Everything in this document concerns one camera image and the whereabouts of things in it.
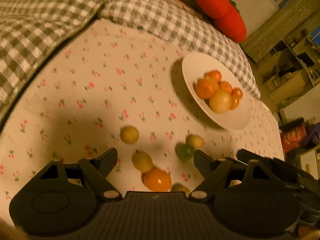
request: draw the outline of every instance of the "checkered blanket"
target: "checkered blanket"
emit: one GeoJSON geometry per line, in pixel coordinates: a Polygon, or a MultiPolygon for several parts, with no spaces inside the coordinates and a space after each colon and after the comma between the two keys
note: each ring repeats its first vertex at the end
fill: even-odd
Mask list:
{"type": "Polygon", "coordinates": [[[0,0],[0,121],[44,60],[112,0],[0,0]]]}
{"type": "Polygon", "coordinates": [[[213,56],[255,98],[260,98],[250,64],[239,44],[172,3],[166,0],[115,0],[102,7],[100,16],[213,56]]]}

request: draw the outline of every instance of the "curtain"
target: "curtain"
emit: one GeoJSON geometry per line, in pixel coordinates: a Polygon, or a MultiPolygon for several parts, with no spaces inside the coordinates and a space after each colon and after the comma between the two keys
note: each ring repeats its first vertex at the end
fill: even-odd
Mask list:
{"type": "Polygon", "coordinates": [[[320,0],[290,0],[281,10],[241,44],[254,62],[260,61],[281,39],[309,18],[320,23],[320,0]]]}

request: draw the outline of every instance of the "red plush toy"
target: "red plush toy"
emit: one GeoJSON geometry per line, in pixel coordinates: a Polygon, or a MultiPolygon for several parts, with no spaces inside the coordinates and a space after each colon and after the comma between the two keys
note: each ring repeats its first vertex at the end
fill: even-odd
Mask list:
{"type": "Polygon", "coordinates": [[[196,0],[201,9],[213,19],[219,30],[235,42],[243,42],[247,29],[242,17],[229,0],[196,0]]]}

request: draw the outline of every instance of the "orange tomato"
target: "orange tomato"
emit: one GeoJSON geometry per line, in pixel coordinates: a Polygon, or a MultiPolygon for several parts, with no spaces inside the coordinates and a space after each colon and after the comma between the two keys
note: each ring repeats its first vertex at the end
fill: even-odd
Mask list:
{"type": "Polygon", "coordinates": [[[235,88],[232,91],[232,95],[237,96],[239,99],[241,99],[243,97],[243,92],[240,88],[235,88]]]}
{"type": "Polygon", "coordinates": [[[240,99],[237,95],[231,95],[230,110],[235,110],[239,106],[240,99]]]}
{"type": "Polygon", "coordinates": [[[220,87],[221,90],[225,90],[230,94],[232,93],[232,86],[227,81],[219,82],[219,87],[220,87]]]}
{"type": "Polygon", "coordinates": [[[214,78],[217,82],[220,82],[220,80],[222,78],[222,75],[221,75],[220,71],[218,71],[218,70],[210,71],[209,73],[207,73],[207,75],[211,78],[214,78]]]}
{"type": "Polygon", "coordinates": [[[157,168],[146,173],[143,182],[148,189],[156,192],[168,191],[172,185],[169,174],[157,168]]]}
{"type": "Polygon", "coordinates": [[[200,79],[196,85],[196,93],[201,99],[209,99],[214,91],[214,85],[207,79],[200,79]]]}

